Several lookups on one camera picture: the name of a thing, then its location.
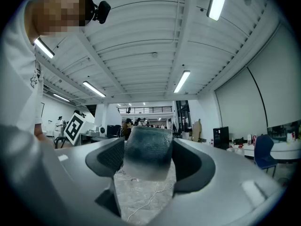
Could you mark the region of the person's left forearm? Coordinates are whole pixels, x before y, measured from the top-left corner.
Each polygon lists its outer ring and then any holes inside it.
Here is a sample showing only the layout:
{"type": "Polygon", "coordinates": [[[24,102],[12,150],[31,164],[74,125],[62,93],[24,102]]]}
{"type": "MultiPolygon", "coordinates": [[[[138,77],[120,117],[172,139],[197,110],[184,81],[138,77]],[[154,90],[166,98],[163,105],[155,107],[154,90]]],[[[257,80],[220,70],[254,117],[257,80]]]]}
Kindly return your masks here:
{"type": "Polygon", "coordinates": [[[39,141],[41,141],[43,143],[47,143],[47,144],[51,145],[53,148],[55,147],[54,142],[52,140],[50,140],[46,135],[43,134],[41,124],[35,124],[34,135],[39,141]]]}

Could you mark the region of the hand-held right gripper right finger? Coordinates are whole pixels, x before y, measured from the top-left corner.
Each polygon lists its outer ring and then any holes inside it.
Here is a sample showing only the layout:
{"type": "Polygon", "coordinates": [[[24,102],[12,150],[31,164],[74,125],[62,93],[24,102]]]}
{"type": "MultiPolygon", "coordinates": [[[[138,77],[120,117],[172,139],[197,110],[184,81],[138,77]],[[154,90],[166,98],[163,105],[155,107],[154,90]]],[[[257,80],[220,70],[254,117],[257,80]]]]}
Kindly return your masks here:
{"type": "Polygon", "coordinates": [[[256,226],[284,192],[236,153],[176,138],[172,158],[173,197],[150,226],[256,226]]]}

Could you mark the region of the black balcony railing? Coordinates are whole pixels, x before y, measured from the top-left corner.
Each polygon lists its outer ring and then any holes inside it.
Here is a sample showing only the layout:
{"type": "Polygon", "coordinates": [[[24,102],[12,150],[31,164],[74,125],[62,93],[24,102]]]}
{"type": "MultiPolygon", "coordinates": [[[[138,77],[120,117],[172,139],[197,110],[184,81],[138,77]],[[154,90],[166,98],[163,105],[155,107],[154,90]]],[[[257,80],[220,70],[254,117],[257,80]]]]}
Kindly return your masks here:
{"type": "Polygon", "coordinates": [[[118,108],[121,114],[158,114],[172,113],[172,106],[156,106],[156,107],[122,107],[118,108]]]}

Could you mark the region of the person's white shirt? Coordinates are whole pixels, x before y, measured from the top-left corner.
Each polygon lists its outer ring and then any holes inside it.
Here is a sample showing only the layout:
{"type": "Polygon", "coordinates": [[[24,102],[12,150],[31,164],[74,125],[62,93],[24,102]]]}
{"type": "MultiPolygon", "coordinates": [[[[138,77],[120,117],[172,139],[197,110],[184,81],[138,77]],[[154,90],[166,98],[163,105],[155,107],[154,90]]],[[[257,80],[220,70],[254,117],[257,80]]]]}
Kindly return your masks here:
{"type": "Polygon", "coordinates": [[[0,36],[0,124],[34,133],[41,124],[43,74],[24,26],[24,1],[0,36]]]}

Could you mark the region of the white roller blind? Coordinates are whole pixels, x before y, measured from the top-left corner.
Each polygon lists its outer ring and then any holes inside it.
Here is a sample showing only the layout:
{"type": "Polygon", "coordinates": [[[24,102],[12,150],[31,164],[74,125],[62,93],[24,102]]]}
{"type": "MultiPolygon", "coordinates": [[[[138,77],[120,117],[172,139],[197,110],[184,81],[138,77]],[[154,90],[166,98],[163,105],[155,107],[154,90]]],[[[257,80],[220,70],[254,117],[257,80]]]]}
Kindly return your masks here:
{"type": "Polygon", "coordinates": [[[247,139],[248,135],[267,134],[262,99],[248,69],[243,69],[215,91],[222,126],[229,129],[230,139],[247,139]]]}
{"type": "Polygon", "coordinates": [[[285,26],[248,68],[261,92],[268,127],[301,120],[301,48],[285,26]]]}

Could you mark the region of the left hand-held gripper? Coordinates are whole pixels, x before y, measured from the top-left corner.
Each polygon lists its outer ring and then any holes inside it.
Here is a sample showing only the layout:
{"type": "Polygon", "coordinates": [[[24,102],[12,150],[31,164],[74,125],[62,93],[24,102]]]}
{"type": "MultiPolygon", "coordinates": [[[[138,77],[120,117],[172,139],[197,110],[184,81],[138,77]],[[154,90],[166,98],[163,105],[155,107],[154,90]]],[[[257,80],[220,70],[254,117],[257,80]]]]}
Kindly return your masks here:
{"type": "Polygon", "coordinates": [[[90,123],[79,114],[74,113],[64,130],[64,135],[73,146],[76,146],[81,134],[87,134],[89,130],[94,129],[95,125],[93,123],[90,123]]]}

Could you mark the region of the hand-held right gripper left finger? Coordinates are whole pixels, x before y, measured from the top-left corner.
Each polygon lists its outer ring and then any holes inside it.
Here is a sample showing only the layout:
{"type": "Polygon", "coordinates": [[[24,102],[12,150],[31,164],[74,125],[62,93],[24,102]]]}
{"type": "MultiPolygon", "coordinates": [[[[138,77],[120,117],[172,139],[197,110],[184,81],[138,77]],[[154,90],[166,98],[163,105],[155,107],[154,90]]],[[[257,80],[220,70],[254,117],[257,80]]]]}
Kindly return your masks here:
{"type": "Polygon", "coordinates": [[[5,226],[134,226],[90,199],[52,146],[0,125],[0,199],[5,226]]]}

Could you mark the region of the black cabinet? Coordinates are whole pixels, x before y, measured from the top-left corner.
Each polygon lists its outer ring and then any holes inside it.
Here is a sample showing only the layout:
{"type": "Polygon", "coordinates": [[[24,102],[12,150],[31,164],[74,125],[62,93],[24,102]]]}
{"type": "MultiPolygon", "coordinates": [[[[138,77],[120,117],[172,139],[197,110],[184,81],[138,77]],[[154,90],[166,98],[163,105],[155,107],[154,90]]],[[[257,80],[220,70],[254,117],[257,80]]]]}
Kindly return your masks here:
{"type": "Polygon", "coordinates": [[[227,150],[229,147],[229,127],[213,129],[214,147],[227,150]]]}

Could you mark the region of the dark translucent block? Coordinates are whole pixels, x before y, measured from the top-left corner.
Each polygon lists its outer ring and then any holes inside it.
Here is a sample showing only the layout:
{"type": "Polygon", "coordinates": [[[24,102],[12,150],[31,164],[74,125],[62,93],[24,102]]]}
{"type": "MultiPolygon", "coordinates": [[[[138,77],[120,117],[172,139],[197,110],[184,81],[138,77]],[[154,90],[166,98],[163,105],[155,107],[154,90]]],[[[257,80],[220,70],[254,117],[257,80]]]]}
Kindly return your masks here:
{"type": "Polygon", "coordinates": [[[139,180],[165,181],[172,150],[171,130],[135,126],[125,143],[123,170],[139,180]]]}

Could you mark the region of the long ceiling light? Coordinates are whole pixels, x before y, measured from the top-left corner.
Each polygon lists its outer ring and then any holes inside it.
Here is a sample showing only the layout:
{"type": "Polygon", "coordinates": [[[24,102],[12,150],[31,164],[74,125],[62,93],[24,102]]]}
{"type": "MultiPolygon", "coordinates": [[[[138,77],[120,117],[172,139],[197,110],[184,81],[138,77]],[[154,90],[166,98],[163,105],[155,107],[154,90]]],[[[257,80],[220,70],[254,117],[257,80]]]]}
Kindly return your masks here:
{"type": "Polygon", "coordinates": [[[97,95],[99,95],[100,97],[106,97],[106,95],[104,93],[102,93],[101,91],[99,91],[97,88],[95,88],[92,84],[90,84],[87,81],[83,82],[83,85],[86,86],[87,88],[89,88],[91,91],[93,91],[94,93],[96,93],[97,95]]]}
{"type": "Polygon", "coordinates": [[[58,99],[60,99],[60,100],[63,100],[63,101],[66,101],[66,102],[70,102],[70,100],[68,100],[68,99],[66,99],[66,98],[64,98],[62,96],[59,96],[59,95],[57,95],[55,93],[53,94],[53,96],[56,97],[56,98],[58,98],[58,99]]]}
{"type": "Polygon", "coordinates": [[[218,21],[224,6],[225,0],[210,0],[207,10],[207,17],[218,21]]]}
{"type": "Polygon", "coordinates": [[[174,89],[174,93],[178,93],[181,88],[183,87],[184,83],[186,82],[187,78],[190,76],[190,71],[184,71],[182,73],[182,76],[178,82],[178,84],[176,85],[176,88],[174,89]]]}
{"type": "Polygon", "coordinates": [[[53,58],[55,56],[54,52],[42,41],[41,38],[37,38],[34,41],[34,44],[38,46],[49,58],[53,58]]]}

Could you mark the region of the blue chair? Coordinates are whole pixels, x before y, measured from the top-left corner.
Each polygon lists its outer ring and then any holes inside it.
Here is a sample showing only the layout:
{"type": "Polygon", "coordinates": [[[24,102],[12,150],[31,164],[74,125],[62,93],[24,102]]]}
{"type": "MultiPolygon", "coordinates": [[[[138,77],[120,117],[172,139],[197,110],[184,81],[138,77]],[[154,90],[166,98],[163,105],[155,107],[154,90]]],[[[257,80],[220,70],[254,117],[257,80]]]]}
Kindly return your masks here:
{"type": "Polygon", "coordinates": [[[277,167],[277,160],[270,154],[273,145],[273,140],[266,134],[257,137],[254,146],[254,163],[260,169],[266,170],[266,173],[269,168],[274,168],[272,177],[274,177],[277,167]]]}

